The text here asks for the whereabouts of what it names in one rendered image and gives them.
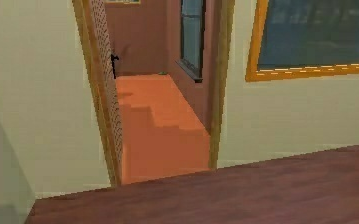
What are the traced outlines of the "dark framed window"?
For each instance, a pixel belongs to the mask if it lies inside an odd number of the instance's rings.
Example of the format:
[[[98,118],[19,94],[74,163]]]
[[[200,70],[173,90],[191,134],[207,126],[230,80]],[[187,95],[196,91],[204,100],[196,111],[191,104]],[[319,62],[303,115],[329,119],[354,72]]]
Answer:
[[[204,49],[205,0],[181,0],[179,66],[201,83]]]

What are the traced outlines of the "orange framed blue picture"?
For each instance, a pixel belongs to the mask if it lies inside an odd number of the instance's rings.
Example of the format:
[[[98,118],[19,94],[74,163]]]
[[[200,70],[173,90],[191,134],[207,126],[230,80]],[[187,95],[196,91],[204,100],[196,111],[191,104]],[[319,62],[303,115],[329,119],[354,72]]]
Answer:
[[[359,74],[359,0],[257,0],[245,80]]]

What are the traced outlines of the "brown dotted room door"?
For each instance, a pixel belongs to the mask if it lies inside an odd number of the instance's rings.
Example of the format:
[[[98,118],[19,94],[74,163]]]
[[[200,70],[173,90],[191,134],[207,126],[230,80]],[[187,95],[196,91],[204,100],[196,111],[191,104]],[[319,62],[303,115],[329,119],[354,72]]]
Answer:
[[[106,126],[107,152],[110,156],[111,184],[120,186],[122,182],[123,136],[104,0],[84,0],[87,25],[93,39],[93,56],[98,68],[97,78]]]

